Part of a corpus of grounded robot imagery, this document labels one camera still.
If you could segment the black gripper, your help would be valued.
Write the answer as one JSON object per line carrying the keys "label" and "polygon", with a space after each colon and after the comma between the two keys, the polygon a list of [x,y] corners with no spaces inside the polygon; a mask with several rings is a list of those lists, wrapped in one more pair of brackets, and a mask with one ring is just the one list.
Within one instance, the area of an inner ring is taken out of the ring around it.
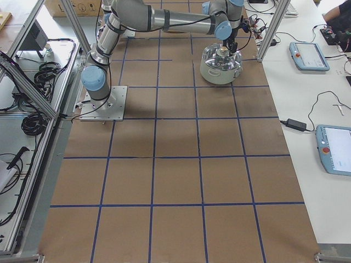
{"label": "black gripper", "polygon": [[233,28],[231,31],[231,35],[223,41],[223,46],[229,48],[231,53],[236,53],[237,51],[237,42],[235,38],[240,28],[240,25],[236,28]]}

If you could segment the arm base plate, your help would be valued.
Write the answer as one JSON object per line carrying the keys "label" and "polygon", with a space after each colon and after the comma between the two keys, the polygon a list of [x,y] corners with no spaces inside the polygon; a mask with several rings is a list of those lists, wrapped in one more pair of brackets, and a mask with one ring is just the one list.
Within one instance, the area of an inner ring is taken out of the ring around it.
{"label": "arm base plate", "polygon": [[112,86],[110,97],[95,101],[86,92],[85,100],[79,116],[80,121],[123,121],[127,97],[127,86]]}

